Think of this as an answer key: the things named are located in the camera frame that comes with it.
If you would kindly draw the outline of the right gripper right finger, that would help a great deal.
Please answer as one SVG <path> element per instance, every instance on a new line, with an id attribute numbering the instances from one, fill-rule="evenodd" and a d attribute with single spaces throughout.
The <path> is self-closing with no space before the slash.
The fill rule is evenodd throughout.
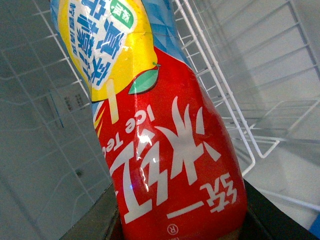
<path id="1" fill-rule="evenodd" d="M 248 181 L 244 181 L 247 193 L 247 213 L 240 240 L 317 240 L 318 238 L 298 224 Z"/>

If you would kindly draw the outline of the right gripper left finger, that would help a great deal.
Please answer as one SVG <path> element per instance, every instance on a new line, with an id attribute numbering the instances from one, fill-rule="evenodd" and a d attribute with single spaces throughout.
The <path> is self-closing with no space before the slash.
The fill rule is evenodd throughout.
<path id="1" fill-rule="evenodd" d="M 115 190 L 110 184 L 89 209 L 62 237 L 62 240 L 119 240 L 120 213 Z"/>

